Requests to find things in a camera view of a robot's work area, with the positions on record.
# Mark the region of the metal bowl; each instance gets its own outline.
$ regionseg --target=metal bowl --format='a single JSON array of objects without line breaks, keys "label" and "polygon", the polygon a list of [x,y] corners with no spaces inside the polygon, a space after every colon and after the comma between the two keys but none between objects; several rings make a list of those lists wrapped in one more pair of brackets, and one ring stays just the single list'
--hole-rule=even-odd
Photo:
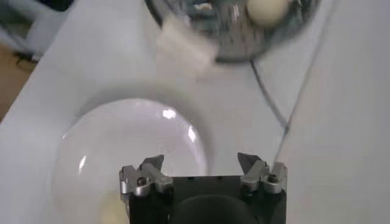
[{"label": "metal bowl", "polygon": [[320,0],[286,0],[289,11],[273,28],[256,26],[247,0],[145,0],[156,22],[173,13],[187,25],[219,44],[217,62],[253,60],[294,37],[314,16]]}]

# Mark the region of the white food piece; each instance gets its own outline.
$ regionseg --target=white food piece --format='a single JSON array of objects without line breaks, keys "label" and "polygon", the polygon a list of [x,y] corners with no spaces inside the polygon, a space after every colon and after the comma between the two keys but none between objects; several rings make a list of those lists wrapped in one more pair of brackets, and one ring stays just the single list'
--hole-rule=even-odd
[{"label": "white food piece", "polygon": [[288,0],[248,0],[249,17],[257,25],[272,27],[287,14]]},{"label": "white food piece", "polygon": [[126,206],[119,193],[109,194],[102,205],[100,224],[128,224],[127,220]]}]

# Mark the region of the cable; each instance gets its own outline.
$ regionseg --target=cable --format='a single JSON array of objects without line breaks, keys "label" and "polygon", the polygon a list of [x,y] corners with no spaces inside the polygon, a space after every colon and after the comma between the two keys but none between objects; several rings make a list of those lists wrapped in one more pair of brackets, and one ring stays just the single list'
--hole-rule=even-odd
[{"label": "cable", "polygon": [[264,96],[264,99],[266,100],[267,105],[271,108],[271,111],[274,114],[275,118],[278,120],[280,126],[282,126],[283,128],[285,128],[287,130],[288,129],[288,121],[283,117],[280,110],[277,108],[275,102],[271,99],[270,95],[268,94],[268,92],[264,86],[264,83],[261,81],[261,77],[257,72],[257,68],[256,68],[253,60],[250,61],[250,65],[252,66],[253,73],[255,74],[257,84],[261,90],[261,93]]}]

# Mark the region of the wooden floor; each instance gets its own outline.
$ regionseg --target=wooden floor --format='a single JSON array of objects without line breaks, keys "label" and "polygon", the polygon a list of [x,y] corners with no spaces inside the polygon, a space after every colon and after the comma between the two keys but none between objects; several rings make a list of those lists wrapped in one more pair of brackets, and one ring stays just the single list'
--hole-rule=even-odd
[{"label": "wooden floor", "polygon": [[26,61],[17,65],[17,61],[10,49],[0,45],[0,122],[35,67]]}]

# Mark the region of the white ball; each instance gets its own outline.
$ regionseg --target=white ball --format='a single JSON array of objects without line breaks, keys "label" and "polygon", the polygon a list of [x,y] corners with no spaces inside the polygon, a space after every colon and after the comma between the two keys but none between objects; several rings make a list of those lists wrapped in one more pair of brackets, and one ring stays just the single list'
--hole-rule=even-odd
[{"label": "white ball", "polygon": [[272,27],[287,14],[288,0],[248,0],[249,17],[259,26]]}]

